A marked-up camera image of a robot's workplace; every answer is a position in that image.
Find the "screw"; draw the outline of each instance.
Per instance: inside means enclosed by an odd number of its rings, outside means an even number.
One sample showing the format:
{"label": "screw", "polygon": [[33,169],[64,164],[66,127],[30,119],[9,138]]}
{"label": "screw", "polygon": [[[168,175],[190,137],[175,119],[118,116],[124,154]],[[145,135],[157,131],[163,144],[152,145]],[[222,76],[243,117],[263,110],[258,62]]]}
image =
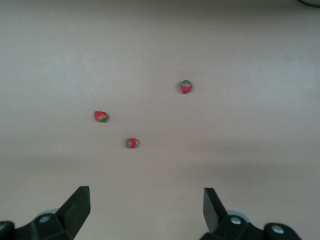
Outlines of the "screw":
{"label": "screw", "polygon": [[230,220],[231,220],[231,222],[232,222],[233,224],[236,224],[236,225],[241,224],[240,218],[238,218],[238,217],[236,217],[236,216],[231,217]]}
{"label": "screw", "polygon": [[272,230],[274,232],[276,232],[277,234],[283,234],[285,231],[283,230],[282,227],[280,227],[279,225],[273,225],[272,227]]}
{"label": "screw", "polygon": [[43,224],[47,222],[49,219],[50,219],[50,216],[43,216],[42,218],[40,218],[39,223]]}

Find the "green strawberry calyx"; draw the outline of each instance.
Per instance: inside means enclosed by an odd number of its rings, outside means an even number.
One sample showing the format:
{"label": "green strawberry calyx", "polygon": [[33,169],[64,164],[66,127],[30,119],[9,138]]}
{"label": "green strawberry calyx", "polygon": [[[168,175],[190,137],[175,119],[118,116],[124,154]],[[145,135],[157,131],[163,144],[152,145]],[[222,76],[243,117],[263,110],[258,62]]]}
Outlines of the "green strawberry calyx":
{"label": "green strawberry calyx", "polygon": [[181,85],[184,87],[188,87],[191,85],[191,82],[189,80],[184,80],[184,81],[182,81]]}

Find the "red strawberry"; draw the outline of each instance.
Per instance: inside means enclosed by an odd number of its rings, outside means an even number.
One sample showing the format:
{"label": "red strawberry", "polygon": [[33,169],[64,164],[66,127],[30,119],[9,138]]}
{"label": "red strawberry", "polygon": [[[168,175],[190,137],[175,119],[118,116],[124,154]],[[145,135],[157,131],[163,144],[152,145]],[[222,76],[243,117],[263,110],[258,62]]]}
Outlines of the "red strawberry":
{"label": "red strawberry", "polygon": [[125,145],[128,149],[134,149],[139,144],[139,141],[135,138],[128,138]]}
{"label": "red strawberry", "polygon": [[108,119],[108,116],[107,113],[104,111],[95,111],[94,119],[97,120],[99,123],[105,123]]}
{"label": "red strawberry", "polygon": [[192,83],[188,80],[184,80],[181,83],[181,90],[183,94],[187,94],[188,92],[190,92],[192,89]]}

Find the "white table surface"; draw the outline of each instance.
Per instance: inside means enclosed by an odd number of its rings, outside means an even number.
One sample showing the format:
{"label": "white table surface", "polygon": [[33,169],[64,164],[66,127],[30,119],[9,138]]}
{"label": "white table surface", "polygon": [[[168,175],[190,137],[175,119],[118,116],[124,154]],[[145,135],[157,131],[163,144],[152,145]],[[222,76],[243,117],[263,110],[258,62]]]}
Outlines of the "white table surface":
{"label": "white table surface", "polygon": [[295,0],[0,1],[0,220],[88,185],[76,240],[198,240],[211,187],[320,239],[319,40]]}

